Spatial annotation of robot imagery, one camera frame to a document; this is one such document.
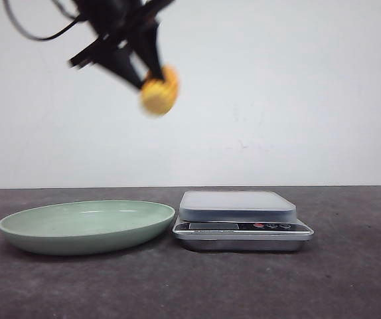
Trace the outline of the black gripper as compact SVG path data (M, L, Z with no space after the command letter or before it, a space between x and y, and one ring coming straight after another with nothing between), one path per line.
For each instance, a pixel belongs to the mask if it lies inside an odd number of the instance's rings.
M104 45L118 46L126 41L145 63L151 77L164 81L157 50L156 16L171 1L75 1L83 20L89 22L98 38L70 59L72 66L84 66L91 61L92 53ZM127 49L104 51L99 64L119 76L137 90L143 81L134 69Z

